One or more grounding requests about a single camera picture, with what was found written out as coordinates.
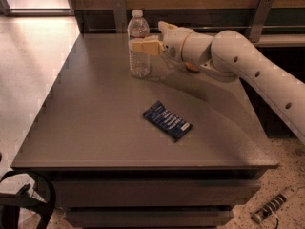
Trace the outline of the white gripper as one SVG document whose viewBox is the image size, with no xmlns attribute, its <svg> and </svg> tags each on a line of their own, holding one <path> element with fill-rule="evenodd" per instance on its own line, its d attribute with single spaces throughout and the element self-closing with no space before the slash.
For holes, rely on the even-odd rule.
<svg viewBox="0 0 305 229">
<path fill-rule="evenodd" d="M 169 59 L 181 62 L 184 42 L 193 33 L 193 30 L 178 28 L 176 25 L 165 21 L 158 22 L 158 29 L 163 35 L 163 45 L 158 39 L 134 39 L 129 42 L 129 49 L 153 56 L 158 56 L 164 52 Z"/>
</svg>

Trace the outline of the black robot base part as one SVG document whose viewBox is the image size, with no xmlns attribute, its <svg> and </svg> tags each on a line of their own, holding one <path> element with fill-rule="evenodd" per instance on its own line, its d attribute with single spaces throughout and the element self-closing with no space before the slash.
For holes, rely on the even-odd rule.
<svg viewBox="0 0 305 229">
<path fill-rule="evenodd" d="M 0 193 L 0 229 L 18 229 L 20 209 L 35 211 L 42 201 L 29 194 L 30 185 L 23 185 L 16 194 Z"/>
</svg>

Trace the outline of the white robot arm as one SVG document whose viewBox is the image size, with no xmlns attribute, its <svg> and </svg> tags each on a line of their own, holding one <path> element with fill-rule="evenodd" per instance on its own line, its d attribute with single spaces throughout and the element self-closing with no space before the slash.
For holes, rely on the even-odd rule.
<svg viewBox="0 0 305 229">
<path fill-rule="evenodd" d="M 160 36 L 133 39 L 129 49 L 185 63 L 218 81 L 242 78 L 305 143 L 305 84 L 266 58 L 245 36 L 236 31 L 208 35 L 163 21 L 158 28 Z"/>
</svg>

